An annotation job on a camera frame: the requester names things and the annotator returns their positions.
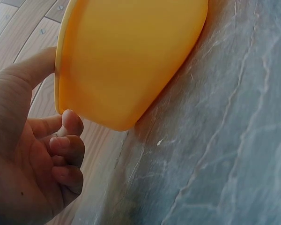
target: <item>yellow plastic container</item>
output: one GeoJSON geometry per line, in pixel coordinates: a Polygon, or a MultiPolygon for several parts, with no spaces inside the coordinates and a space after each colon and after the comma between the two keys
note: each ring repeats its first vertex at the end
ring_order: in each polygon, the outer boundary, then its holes
{"type": "Polygon", "coordinates": [[[130,129],[182,65],[208,0],[71,0],[59,35],[55,105],[130,129]]]}

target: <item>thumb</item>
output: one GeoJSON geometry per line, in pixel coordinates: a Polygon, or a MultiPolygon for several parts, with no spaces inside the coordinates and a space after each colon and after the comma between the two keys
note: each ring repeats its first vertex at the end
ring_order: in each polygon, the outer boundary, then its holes
{"type": "Polygon", "coordinates": [[[55,70],[56,47],[49,47],[31,58],[15,63],[0,72],[1,79],[22,79],[34,89],[55,70]]]}
{"type": "Polygon", "coordinates": [[[27,120],[32,90],[54,72],[56,48],[0,71],[0,150],[12,150],[27,120]]]}

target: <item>marble countertop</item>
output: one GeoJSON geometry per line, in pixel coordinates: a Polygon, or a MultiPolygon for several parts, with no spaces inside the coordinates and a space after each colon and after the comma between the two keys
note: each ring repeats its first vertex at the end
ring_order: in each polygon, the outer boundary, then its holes
{"type": "Polygon", "coordinates": [[[129,132],[104,206],[81,217],[281,224],[281,0],[209,1],[195,49],[129,132]]]}

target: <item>skin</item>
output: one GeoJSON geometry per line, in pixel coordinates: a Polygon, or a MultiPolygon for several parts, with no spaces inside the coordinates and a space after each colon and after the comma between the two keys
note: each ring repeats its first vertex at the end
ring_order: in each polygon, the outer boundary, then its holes
{"type": "Polygon", "coordinates": [[[82,191],[81,119],[28,119],[32,90],[55,69],[55,48],[0,71],[0,225],[44,224],[82,191]]]}

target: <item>finger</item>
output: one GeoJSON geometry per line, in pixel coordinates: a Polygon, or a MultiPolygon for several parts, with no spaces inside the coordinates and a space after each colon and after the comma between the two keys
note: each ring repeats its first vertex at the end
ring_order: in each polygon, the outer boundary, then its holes
{"type": "Polygon", "coordinates": [[[72,110],[66,110],[62,114],[62,127],[56,134],[49,135],[42,139],[42,142],[49,150],[49,142],[53,137],[64,137],[67,135],[80,136],[83,132],[83,122],[80,117],[72,110]]]}
{"type": "Polygon", "coordinates": [[[27,119],[36,138],[43,138],[56,133],[62,126],[61,115],[41,119],[27,119]]]}
{"type": "Polygon", "coordinates": [[[56,47],[42,50],[31,58],[15,63],[0,72],[1,78],[20,78],[34,89],[55,70],[56,47]]]}
{"type": "Polygon", "coordinates": [[[63,156],[69,165],[80,168],[83,162],[84,152],[84,143],[78,136],[54,137],[50,140],[50,154],[63,156]]]}
{"type": "Polygon", "coordinates": [[[65,160],[65,158],[63,158],[62,156],[53,156],[51,157],[53,165],[54,166],[65,166],[67,165],[67,162],[65,160]]]}
{"type": "Polygon", "coordinates": [[[73,165],[55,166],[52,168],[53,178],[61,184],[64,205],[67,206],[82,192],[82,172],[73,165]]]}

